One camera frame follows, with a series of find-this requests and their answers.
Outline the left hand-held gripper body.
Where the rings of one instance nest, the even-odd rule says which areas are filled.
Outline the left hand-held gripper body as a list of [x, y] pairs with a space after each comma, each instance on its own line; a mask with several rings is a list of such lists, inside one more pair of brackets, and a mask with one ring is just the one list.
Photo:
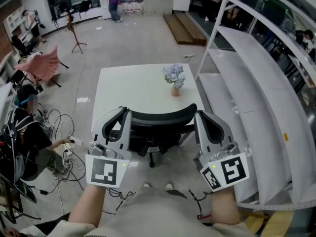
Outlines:
[[128, 144], [118, 142], [90, 145], [89, 154], [85, 156], [87, 184], [119, 188], [132, 157]]

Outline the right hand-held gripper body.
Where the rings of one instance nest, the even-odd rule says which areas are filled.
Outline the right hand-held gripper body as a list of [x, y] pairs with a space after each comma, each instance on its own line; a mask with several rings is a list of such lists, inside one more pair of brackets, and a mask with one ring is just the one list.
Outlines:
[[211, 191], [228, 188], [249, 178], [246, 154], [237, 143], [229, 143], [215, 152], [200, 152], [194, 162]]

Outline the person's left forearm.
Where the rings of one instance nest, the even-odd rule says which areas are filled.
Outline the person's left forearm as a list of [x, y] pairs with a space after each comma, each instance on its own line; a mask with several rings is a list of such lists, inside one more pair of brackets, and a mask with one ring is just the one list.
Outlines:
[[70, 213], [68, 222], [92, 224], [99, 226], [106, 189], [99, 186], [87, 185]]

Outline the white square table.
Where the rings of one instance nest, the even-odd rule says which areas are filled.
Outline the white square table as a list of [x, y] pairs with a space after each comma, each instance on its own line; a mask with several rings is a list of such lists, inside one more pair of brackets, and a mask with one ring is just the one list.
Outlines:
[[123, 106], [132, 111], [165, 114], [182, 110], [192, 103], [204, 109], [194, 76], [188, 64], [183, 64], [185, 82], [180, 95], [171, 95], [162, 70], [165, 64], [145, 64], [103, 68], [100, 71], [92, 124], [108, 112]]

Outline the white metal shelving rack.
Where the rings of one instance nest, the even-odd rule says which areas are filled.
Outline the white metal shelving rack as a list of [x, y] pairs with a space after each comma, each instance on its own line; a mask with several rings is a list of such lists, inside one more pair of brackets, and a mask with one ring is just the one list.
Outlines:
[[250, 32], [221, 25], [236, 5], [271, 22], [238, 0], [222, 0], [204, 53], [217, 73], [197, 72], [215, 115], [246, 153], [249, 178], [235, 186], [245, 208], [316, 207], [316, 144], [308, 117], [277, 62]]

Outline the person's dark trouser leg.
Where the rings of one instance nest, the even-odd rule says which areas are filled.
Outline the person's dark trouser leg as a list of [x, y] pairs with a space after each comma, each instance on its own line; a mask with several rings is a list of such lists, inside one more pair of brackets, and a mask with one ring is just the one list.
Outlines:
[[179, 196], [179, 197], [187, 199], [187, 197], [178, 190], [169, 190], [168, 193], [173, 195], [173, 196]]

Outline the small wooden stool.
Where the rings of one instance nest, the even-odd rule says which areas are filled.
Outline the small wooden stool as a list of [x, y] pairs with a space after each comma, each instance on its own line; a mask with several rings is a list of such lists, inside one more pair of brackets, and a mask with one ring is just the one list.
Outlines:
[[250, 232], [253, 234], [257, 233], [260, 228], [262, 227], [265, 220], [269, 217], [264, 215], [263, 211], [256, 211], [247, 214], [247, 218], [245, 219], [244, 223], [249, 229]]

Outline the person's cream shirt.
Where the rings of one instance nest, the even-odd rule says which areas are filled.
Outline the person's cream shirt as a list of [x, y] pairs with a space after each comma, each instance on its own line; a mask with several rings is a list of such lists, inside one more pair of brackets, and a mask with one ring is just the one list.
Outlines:
[[236, 225], [204, 225], [188, 200], [166, 190], [141, 187], [113, 219], [98, 227], [61, 220], [50, 233], [39, 226], [20, 230], [21, 237], [253, 237], [240, 221]]

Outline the pale blue flower bouquet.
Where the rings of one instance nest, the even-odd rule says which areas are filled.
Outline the pale blue flower bouquet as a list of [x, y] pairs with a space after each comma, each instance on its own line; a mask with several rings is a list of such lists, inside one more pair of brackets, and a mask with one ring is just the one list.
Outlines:
[[182, 63], [174, 63], [166, 66], [163, 68], [162, 73], [164, 80], [169, 84], [173, 84], [175, 88], [181, 89], [184, 86], [186, 77]]

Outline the round wooden table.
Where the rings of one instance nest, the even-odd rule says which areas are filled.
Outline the round wooden table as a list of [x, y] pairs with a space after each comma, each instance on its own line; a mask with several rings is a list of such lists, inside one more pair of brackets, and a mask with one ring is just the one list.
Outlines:
[[268, 237], [284, 237], [288, 231], [294, 211], [276, 211], [267, 222], [265, 227]]

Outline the pink cloth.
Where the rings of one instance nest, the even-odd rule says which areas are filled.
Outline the pink cloth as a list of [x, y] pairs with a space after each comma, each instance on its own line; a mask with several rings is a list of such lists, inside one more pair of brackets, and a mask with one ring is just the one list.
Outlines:
[[20, 63], [14, 68], [26, 73], [27, 78], [33, 83], [37, 83], [38, 80], [48, 82], [57, 74], [61, 65], [57, 50], [58, 47], [55, 46], [50, 53], [36, 53], [25, 63]]

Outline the tripod stand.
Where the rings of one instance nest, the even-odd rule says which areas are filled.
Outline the tripod stand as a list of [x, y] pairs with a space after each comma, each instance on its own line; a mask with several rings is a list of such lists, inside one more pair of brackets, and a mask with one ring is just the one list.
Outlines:
[[87, 45], [87, 44], [78, 41], [78, 38], [77, 38], [77, 35], [76, 35], [76, 32], [75, 32], [75, 28], [74, 28], [74, 25], [73, 25], [72, 16], [70, 14], [70, 10], [67, 9], [66, 12], [67, 12], [67, 17], [68, 17], [68, 23], [67, 23], [68, 29], [73, 33], [75, 41], [76, 41], [76, 44], [75, 44], [75, 46], [74, 46], [74, 48], [72, 50], [72, 53], [75, 51], [76, 48], [78, 48], [80, 50], [80, 53], [83, 54], [81, 46], [82, 45]]

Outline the white narrow desk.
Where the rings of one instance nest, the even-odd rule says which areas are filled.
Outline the white narrow desk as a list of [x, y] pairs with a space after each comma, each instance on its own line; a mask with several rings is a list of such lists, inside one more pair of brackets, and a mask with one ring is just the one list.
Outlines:
[[0, 126], [5, 124], [8, 113], [14, 109], [13, 99], [15, 95], [13, 83], [9, 82], [0, 86]]

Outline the wooden step platform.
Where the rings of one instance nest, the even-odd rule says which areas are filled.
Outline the wooden step platform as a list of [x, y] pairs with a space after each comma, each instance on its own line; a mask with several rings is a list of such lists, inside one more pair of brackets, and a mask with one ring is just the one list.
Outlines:
[[184, 12], [164, 14], [166, 21], [175, 41], [179, 45], [205, 46], [207, 38], [195, 23]]

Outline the black mesh office chair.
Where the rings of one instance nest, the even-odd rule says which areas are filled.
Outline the black mesh office chair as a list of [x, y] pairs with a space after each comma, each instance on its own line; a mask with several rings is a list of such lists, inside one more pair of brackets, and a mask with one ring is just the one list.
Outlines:
[[22, 41], [16, 35], [13, 35], [11, 37], [11, 44], [13, 45], [13, 47], [15, 47], [18, 50], [19, 55], [21, 57], [25, 57], [30, 54], [27, 47], [22, 43]]

